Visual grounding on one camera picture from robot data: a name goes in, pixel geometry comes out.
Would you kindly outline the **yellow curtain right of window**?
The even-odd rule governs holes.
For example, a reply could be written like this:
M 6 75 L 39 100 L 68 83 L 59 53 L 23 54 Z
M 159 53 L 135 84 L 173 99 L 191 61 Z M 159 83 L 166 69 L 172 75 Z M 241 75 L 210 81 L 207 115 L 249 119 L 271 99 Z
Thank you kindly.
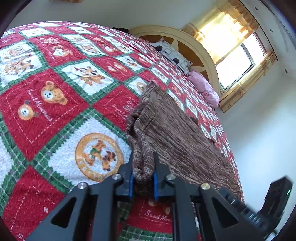
M 267 71 L 276 61 L 277 56 L 274 51 L 265 53 L 259 63 L 244 75 L 242 79 L 234 84 L 233 87 L 222 94 L 219 103 L 219 108 L 222 112 L 226 113 L 232 108 L 261 77 L 266 75 Z

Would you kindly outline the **yellow curtain behind headboard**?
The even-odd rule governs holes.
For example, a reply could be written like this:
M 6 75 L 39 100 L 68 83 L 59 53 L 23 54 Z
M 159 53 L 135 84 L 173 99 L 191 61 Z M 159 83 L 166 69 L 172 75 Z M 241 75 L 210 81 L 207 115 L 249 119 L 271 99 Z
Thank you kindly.
M 217 1 L 207 13 L 196 16 L 182 31 L 207 50 L 218 65 L 259 27 L 259 23 L 241 1 Z

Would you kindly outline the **cream arched wooden headboard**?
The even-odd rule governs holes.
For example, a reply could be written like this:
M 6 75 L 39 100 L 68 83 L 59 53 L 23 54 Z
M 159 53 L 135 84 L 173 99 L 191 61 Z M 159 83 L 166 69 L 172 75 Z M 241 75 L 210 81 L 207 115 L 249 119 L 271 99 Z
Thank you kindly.
M 188 33 L 172 27 L 155 25 L 134 27 L 129 30 L 129 33 L 149 42 L 158 42 L 159 39 L 164 38 L 174 49 L 192 62 L 192 68 L 203 74 L 217 93 L 220 92 L 215 63 L 202 44 Z

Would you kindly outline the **window behind bed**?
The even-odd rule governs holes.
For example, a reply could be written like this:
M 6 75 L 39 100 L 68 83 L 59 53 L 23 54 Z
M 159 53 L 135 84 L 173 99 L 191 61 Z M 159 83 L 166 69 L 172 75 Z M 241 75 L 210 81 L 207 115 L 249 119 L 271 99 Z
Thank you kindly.
M 226 56 L 217 66 L 222 93 L 230 90 L 264 58 L 266 50 L 256 33 Z

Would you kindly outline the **red checkered teddy bedspread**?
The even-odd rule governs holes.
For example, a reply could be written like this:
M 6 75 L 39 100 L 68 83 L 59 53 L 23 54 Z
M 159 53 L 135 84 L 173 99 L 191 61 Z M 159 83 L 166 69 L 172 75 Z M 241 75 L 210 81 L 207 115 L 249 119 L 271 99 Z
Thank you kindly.
M 1 217 L 17 240 L 80 182 L 95 184 L 126 163 L 126 117 L 154 82 L 197 118 L 228 159 L 222 125 L 182 70 L 147 41 L 109 27 L 41 22 L 1 37 Z

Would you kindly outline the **pink pillow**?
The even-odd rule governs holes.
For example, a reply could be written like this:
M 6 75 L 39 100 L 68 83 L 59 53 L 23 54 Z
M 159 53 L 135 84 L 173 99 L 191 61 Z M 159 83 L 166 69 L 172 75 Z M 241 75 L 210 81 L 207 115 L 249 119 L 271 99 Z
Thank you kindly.
M 204 97 L 208 105 L 212 108 L 217 108 L 220 102 L 220 97 L 213 89 L 206 78 L 201 73 L 196 71 L 190 71 L 188 74 L 189 81 L 196 87 L 198 92 Z

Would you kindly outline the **brown knitted sun sweater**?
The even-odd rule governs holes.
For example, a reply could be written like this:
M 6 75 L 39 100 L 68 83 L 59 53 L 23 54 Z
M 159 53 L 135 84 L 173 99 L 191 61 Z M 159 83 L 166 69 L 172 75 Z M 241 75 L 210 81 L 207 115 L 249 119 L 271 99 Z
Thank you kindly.
M 225 154 L 204 135 L 197 119 L 182 111 L 154 82 L 144 88 L 139 104 L 127 116 L 125 136 L 133 150 L 138 194 L 153 194 L 153 152 L 157 152 L 160 163 L 177 177 L 195 185 L 207 182 L 216 190 L 226 187 L 242 199 L 242 190 Z

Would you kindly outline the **black item beside bed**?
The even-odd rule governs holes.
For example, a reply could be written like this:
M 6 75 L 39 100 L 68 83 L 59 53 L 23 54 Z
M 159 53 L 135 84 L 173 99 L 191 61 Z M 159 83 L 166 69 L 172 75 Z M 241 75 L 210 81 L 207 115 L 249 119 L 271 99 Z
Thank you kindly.
M 124 32 L 124 33 L 129 33 L 129 29 L 127 29 L 127 28 L 112 27 L 112 29 L 117 30 L 117 31 L 121 31 L 121 32 Z

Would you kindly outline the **grey patterned pillow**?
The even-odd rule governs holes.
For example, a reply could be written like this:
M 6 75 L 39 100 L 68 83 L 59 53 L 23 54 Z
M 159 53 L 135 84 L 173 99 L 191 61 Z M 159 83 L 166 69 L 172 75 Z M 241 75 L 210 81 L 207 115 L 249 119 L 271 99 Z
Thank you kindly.
M 177 66 L 184 75 L 188 75 L 189 68 L 192 66 L 192 62 L 187 60 L 181 53 L 179 53 L 174 47 L 171 46 L 164 38 L 159 39 L 158 42 L 150 43 L 159 53 L 165 56 L 175 66 Z

